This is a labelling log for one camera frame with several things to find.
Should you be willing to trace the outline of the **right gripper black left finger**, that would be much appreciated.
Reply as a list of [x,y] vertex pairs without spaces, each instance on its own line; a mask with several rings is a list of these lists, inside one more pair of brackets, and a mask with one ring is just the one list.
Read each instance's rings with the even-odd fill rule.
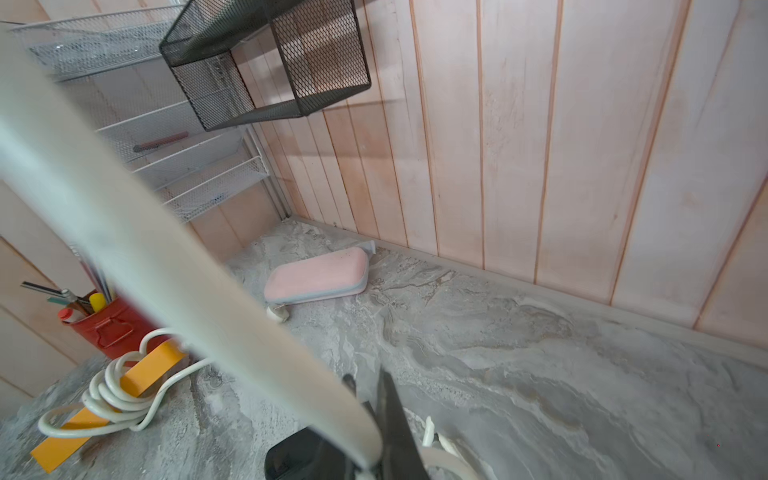
[[[358,397],[357,384],[354,376],[350,373],[344,374],[342,377],[342,384],[349,391],[350,395],[360,405],[359,408],[355,408],[355,409],[350,409],[347,407],[344,408],[343,419],[344,419],[345,428],[349,429],[350,426],[353,425],[355,429],[360,430],[362,428],[362,425],[365,424],[366,427],[364,428],[364,430],[366,432],[373,431],[375,429],[375,411],[370,401],[361,400]],[[361,419],[360,413],[362,411],[365,411],[367,415],[367,420],[365,422],[363,422]]]

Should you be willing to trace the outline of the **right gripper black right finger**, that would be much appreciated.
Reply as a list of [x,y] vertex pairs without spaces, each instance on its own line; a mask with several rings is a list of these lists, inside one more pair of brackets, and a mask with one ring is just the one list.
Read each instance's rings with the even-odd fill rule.
[[429,475],[419,455],[393,377],[385,369],[379,372],[375,413],[383,442],[380,478],[428,480]]

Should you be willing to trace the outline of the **yellow power strip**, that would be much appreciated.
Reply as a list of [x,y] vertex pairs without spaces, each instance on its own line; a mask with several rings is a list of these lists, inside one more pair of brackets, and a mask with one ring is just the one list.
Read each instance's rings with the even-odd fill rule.
[[170,388],[197,371],[196,364],[173,369],[186,357],[176,342],[166,340],[151,351],[146,342],[97,372],[80,401],[51,410],[37,428],[45,439],[31,457],[47,473],[59,468],[88,441],[122,431],[146,429]]

